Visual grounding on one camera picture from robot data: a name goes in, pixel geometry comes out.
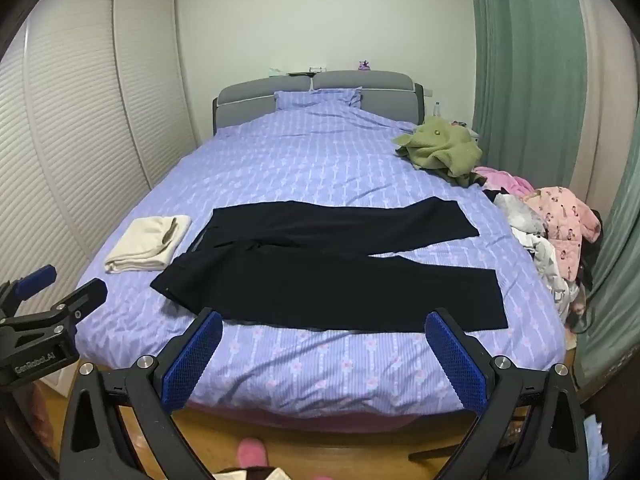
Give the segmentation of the grey upholstered headboard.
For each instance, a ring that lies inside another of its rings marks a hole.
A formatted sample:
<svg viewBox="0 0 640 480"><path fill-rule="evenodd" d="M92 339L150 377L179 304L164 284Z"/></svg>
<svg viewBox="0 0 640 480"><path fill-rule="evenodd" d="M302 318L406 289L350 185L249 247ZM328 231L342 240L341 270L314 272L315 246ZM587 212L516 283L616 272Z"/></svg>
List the grey upholstered headboard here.
<svg viewBox="0 0 640 480"><path fill-rule="evenodd" d="M339 102L396 122L424 121L433 91L402 73L334 70L295 73L224 88L212 104L214 130L238 126L276 110Z"/></svg>

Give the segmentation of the purple floral pillow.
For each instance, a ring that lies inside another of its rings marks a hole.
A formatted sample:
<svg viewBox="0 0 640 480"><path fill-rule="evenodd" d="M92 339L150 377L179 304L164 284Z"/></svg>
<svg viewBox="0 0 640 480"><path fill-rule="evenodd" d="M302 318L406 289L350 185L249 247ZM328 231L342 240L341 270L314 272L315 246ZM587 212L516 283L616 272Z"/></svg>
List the purple floral pillow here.
<svg viewBox="0 0 640 480"><path fill-rule="evenodd" d="M308 91L276 91L276 110L294 110L319 104L360 107L361 88L324 88Z"/></svg>

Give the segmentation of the pink patterned jacket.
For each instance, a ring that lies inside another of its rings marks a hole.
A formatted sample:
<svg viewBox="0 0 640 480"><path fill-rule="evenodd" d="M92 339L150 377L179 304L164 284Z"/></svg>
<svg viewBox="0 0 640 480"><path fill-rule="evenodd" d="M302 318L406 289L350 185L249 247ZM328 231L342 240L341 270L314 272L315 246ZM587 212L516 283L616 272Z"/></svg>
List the pink patterned jacket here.
<svg viewBox="0 0 640 480"><path fill-rule="evenodd" d="M601 222L594 212L568 188L538 188L523 198L547 225L547 237L555 249L562 278L577 278L582 243L595 243L601 234Z"/></svg>

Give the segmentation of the purple toy on headboard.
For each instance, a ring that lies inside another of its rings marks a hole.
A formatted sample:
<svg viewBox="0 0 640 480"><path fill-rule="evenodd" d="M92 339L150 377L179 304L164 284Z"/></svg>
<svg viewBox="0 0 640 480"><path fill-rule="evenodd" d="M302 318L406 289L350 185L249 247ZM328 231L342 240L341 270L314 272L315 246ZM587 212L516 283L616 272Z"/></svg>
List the purple toy on headboard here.
<svg viewBox="0 0 640 480"><path fill-rule="evenodd" d="M363 70L364 72L366 72L367 70L370 70L371 66L368 60L361 60L358 62L358 70Z"/></svg>

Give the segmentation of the white grey garment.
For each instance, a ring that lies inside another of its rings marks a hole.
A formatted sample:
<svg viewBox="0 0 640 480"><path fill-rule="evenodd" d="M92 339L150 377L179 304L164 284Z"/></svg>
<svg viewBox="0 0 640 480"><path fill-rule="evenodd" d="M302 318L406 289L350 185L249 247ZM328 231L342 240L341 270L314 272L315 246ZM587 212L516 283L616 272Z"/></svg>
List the white grey garment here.
<svg viewBox="0 0 640 480"><path fill-rule="evenodd" d="M547 238L546 222L516 196L498 193L492 202L506 216L512 234L532 257L561 321L565 322L570 314L570 304L578 296L578 286L562 277L555 248Z"/></svg>

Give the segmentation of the green curtain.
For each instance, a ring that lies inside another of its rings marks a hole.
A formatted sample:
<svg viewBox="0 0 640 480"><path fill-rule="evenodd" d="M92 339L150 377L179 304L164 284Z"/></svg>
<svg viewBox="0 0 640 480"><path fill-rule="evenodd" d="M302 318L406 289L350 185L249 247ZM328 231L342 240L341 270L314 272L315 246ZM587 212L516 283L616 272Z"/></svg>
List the green curtain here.
<svg viewBox="0 0 640 480"><path fill-rule="evenodd" d="M473 0L473 128L484 163L568 185L582 135L587 49L579 0Z"/></svg>

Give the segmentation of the olive green sweater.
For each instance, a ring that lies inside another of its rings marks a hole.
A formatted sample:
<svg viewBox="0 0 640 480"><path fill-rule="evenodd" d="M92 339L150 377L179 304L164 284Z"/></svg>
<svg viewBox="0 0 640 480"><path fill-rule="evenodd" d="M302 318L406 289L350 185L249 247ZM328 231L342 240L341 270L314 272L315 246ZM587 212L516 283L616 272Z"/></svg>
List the olive green sweater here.
<svg viewBox="0 0 640 480"><path fill-rule="evenodd" d="M483 152L468 128L431 116L412 133L393 140L396 154L417 170L425 170L467 188L485 178L475 172Z"/></svg>

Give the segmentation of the pink slipper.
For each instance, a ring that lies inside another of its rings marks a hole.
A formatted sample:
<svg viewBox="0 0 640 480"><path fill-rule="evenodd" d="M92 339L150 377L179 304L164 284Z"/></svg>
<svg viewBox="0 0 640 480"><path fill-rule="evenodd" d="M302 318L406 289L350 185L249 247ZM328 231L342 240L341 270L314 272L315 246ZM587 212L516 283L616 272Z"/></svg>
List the pink slipper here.
<svg viewBox="0 0 640 480"><path fill-rule="evenodd" d="M242 469L269 467L266 447L259 439L242 439L236 449L236 458Z"/></svg>

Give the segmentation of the beige curtain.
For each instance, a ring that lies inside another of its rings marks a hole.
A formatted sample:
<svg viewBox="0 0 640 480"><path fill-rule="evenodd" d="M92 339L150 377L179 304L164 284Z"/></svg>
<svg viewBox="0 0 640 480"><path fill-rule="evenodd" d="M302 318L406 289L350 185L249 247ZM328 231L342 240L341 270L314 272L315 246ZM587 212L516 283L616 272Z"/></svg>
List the beige curtain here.
<svg viewBox="0 0 640 480"><path fill-rule="evenodd" d="M579 0L585 29L587 92L570 189L602 218L622 180L638 110L632 32L611 0Z"/></svg>

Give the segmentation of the folded cream cloth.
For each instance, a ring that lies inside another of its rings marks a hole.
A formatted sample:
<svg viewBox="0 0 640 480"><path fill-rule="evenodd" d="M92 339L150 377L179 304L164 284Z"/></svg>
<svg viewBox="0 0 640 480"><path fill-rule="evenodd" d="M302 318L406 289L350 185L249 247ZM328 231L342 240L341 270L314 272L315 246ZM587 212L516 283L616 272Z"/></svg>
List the folded cream cloth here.
<svg viewBox="0 0 640 480"><path fill-rule="evenodd" d="M105 272L164 270L171 263L191 223L186 214L134 219L106 256Z"/></svg>

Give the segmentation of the black pants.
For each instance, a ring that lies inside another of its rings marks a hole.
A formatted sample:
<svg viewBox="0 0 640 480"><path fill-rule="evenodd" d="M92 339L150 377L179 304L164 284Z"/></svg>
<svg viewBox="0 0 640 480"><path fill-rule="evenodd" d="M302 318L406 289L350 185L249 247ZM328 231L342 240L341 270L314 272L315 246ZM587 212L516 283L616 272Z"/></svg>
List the black pants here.
<svg viewBox="0 0 640 480"><path fill-rule="evenodd" d="M419 333L444 308L467 332L508 326L493 270L436 266L406 252L476 237L451 200L400 208L288 200L217 208L152 289L198 314L296 330Z"/></svg>

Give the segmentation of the pink garment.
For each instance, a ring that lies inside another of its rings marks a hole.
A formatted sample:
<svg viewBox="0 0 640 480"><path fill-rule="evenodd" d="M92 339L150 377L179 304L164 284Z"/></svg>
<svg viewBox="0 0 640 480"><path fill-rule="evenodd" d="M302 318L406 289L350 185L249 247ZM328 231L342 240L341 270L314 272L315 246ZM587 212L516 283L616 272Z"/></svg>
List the pink garment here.
<svg viewBox="0 0 640 480"><path fill-rule="evenodd" d="M522 198L532 194L535 189L527 180L519 176L509 174L507 171L489 167L477 166L474 172L484 179L484 190L501 191Z"/></svg>

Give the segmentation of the white louvered wardrobe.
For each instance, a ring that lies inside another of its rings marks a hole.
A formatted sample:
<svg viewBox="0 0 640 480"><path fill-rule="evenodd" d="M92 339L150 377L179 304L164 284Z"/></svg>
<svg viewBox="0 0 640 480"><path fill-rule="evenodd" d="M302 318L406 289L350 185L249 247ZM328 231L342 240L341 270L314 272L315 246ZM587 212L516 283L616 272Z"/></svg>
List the white louvered wardrobe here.
<svg viewBox="0 0 640 480"><path fill-rule="evenodd" d="M196 149L176 0L40 0L1 62L1 276L69 294L128 212Z"/></svg>

